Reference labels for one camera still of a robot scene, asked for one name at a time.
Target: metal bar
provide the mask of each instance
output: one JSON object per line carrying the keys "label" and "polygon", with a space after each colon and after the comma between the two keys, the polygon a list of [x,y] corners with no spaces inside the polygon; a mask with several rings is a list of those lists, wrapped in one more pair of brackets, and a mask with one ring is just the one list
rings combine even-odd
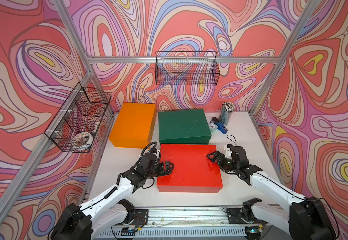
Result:
{"label": "metal bar", "polygon": [[[155,63],[153,56],[89,56],[89,63]],[[217,63],[278,63],[279,57],[215,57]]]}
{"label": "metal bar", "polygon": [[43,135],[42,139],[38,142],[35,149],[31,152],[26,162],[22,165],[14,179],[10,182],[10,185],[8,185],[3,195],[0,197],[0,225],[22,193],[22,190],[36,170],[44,154],[46,154],[48,148],[51,146],[51,143],[52,141],[46,137],[46,135]]}
{"label": "metal bar", "polygon": [[302,13],[300,17],[298,18],[296,25],[294,26],[292,32],[290,33],[290,36],[287,38],[286,43],[282,48],[279,62],[273,67],[268,78],[263,83],[263,86],[261,87],[261,89],[259,89],[259,92],[256,95],[253,104],[251,105],[251,108],[250,108],[251,113],[255,112],[255,110],[259,107],[259,104],[261,103],[262,99],[268,93],[270,86],[275,81],[278,72],[282,69],[282,66],[284,62],[286,61],[286,58],[288,54],[290,53],[293,45],[296,43],[299,35],[301,34],[307,21],[309,20],[309,17],[312,15],[314,9],[318,6],[320,2],[321,0],[310,0],[306,3],[306,6],[302,10]]}
{"label": "metal bar", "polygon": [[[58,12],[59,16],[61,17],[61,20],[63,24],[66,27],[67,33],[69,35],[69,38],[71,39],[72,43],[75,45],[75,48],[79,54],[80,60],[82,61],[83,65],[86,67],[86,70],[88,72],[94,72],[92,69],[92,66],[90,65],[89,61],[87,60],[87,52],[83,46],[82,41],[80,40],[80,37],[78,35],[78,32],[75,28],[74,22],[72,21],[71,15],[64,4],[63,0],[54,0],[56,11]],[[99,82],[98,77],[94,76],[93,78],[94,86],[97,89],[103,90],[102,85]]]}
{"label": "metal bar", "polygon": [[[82,80],[80,81],[81,85],[87,86],[87,84],[90,82],[89,80],[91,76],[92,76],[92,72],[88,71],[85,74],[85,76],[82,78]],[[61,110],[53,119],[52,123],[47,128],[47,130],[53,131],[55,129],[56,125],[63,118],[65,114],[64,111],[66,111],[69,108],[72,101],[78,94],[79,89],[80,89],[80,85],[77,84],[74,90],[71,92],[69,98],[62,105]],[[34,150],[31,152],[27,160],[19,169],[18,173],[10,182],[10,185],[8,185],[3,195],[0,197],[0,225],[3,223],[4,219],[10,212],[12,206],[15,204],[17,198],[22,193],[22,190],[27,185],[28,180],[31,178],[38,164],[43,159],[44,154],[46,154],[46,152],[48,151],[49,147],[51,146],[51,143],[52,141],[45,134],[43,134],[41,140],[35,146]]]}
{"label": "metal bar", "polygon": [[87,178],[86,184],[84,185],[83,192],[82,192],[82,195],[80,196],[79,203],[83,203],[84,198],[86,196],[86,192],[90,191],[91,188],[92,188],[92,185],[94,184],[95,175],[98,172],[100,161],[102,159],[103,152],[104,152],[104,149],[106,147],[107,140],[109,138],[110,131],[112,129],[112,125],[113,125],[114,119],[115,119],[115,115],[112,114],[112,110],[111,109],[110,109],[110,116],[111,116],[111,118],[110,118],[109,124],[108,124],[107,129],[106,129],[106,131],[104,133],[102,142],[100,144],[99,151],[97,152],[97,154],[96,154],[96,156],[95,156],[95,158],[93,160],[92,167],[91,167],[91,170],[90,170],[90,173],[89,173],[89,177]]}
{"label": "metal bar", "polygon": [[269,151],[267,150],[266,141],[265,141],[265,139],[262,137],[261,132],[259,131],[258,124],[257,124],[257,122],[255,121],[255,119],[254,119],[254,117],[253,117],[253,114],[249,113],[248,115],[250,116],[250,119],[251,119],[251,121],[252,121],[253,124],[254,124],[255,130],[256,130],[257,133],[258,133],[258,137],[261,139],[262,145],[263,145],[263,147],[265,148],[265,151],[266,151],[267,156],[269,157],[269,159],[270,159],[270,161],[271,161],[271,164],[273,165],[273,168],[274,168],[274,170],[275,170],[275,173],[277,174],[277,177],[278,177],[279,182],[280,182],[282,185],[285,185],[285,183],[283,182],[283,179],[282,179],[282,176],[281,176],[280,172],[277,170],[277,166],[275,165],[275,161],[274,161],[273,156],[270,155]]}

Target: box lid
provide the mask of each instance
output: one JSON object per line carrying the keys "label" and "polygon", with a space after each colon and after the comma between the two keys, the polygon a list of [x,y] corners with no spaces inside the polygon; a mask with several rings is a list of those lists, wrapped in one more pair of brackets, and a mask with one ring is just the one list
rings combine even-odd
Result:
{"label": "box lid", "polygon": [[158,112],[159,140],[208,137],[211,132],[203,109]]}
{"label": "box lid", "polygon": [[157,186],[222,188],[219,166],[206,157],[216,150],[215,145],[162,144],[160,161],[172,162],[174,169],[158,177]]}
{"label": "box lid", "polygon": [[111,139],[147,139],[154,118],[155,104],[123,103],[110,133]]}

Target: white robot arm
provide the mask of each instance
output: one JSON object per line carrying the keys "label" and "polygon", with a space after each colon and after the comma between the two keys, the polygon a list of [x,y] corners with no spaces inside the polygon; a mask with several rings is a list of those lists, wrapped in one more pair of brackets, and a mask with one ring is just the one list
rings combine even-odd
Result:
{"label": "white robot arm", "polygon": [[117,182],[109,189],[79,206],[75,204],[67,206],[52,231],[51,239],[94,239],[115,224],[130,224],[134,218],[135,207],[125,198],[142,187],[147,179],[170,175],[174,169],[174,164],[169,161],[165,164],[159,162],[160,152],[156,146],[157,142],[147,145],[134,166],[120,173]]}
{"label": "white robot arm", "polygon": [[263,203],[261,199],[250,199],[243,203],[239,216],[243,221],[266,221],[288,233],[294,240],[336,239],[334,228],[319,199],[298,194],[277,183],[258,166],[249,164],[243,147],[229,144],[225,146],[225,151],[226,155],[216,151],[207,157],[218,164],[222,171],[237,175],[282,207],[278,209]]}

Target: black wire basket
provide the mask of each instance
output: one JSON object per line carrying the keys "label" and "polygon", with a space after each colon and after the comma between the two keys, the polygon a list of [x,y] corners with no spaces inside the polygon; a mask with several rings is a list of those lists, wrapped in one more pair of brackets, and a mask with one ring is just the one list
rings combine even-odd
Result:
{"label": "black wire basket", "polygon": [[214,85],[219,79],[216,51],[155,52],[157,85]]}
{"label": "black wire basket", "polygon": [[111,95],[102,90],[81,87],[61,121],[46,135],[63,152],[89,153],[110,101]]}

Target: psychedelic wallpaper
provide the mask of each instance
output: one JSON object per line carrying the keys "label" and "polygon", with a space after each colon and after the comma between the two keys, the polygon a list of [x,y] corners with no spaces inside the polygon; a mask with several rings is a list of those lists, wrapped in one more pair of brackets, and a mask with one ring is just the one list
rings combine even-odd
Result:
{"label": "psychedelic wallpaper", "polygon": [[[215,50],[218,56],[278,56],[305,0],[76,0],[67,2],[91,56],[155,56],[156,51]],[[111,106],[157,103],[157,110],[247,111],[272,64],[219,65],[217,86],[157,86],[155,64],[93,65]]]}
{"label": "psychedelic wallpaper", "polygon": [[[0,196],[84,75],[76,49],[50,2],[0,1]],[[20,204],[2,225],[0,239],[24,239],[29,224],[44,214],[41,209],[50,202],[55,214],[60,214],[58,209],[76,201],[92,155],[64,154],[52,147],[18,200]]]}
{"label": "psychedelic wallpaper", "polygon": [[105,63],[94,65],[103,89],[113,97],[111,106],[120,111],[123,103],[156,103],[158,111],[203,108],[216,111],[225,101],[236,109],[249,110],[258,90],[272,68],[271,63],[230,63],[216,86],[155,84],[155,64]]}
{"label": "psychedelic wallpaper", "polygon": [[325,198],[348,240],[348,1],[322,1],[255,118],[286,185]]}
{"label": "psychedelic wallpaper", "polygon": [[46,239],[63,209],[79,202],[109,120],[105,114],[88,154],[51,145],[0,226],[0,240]]}

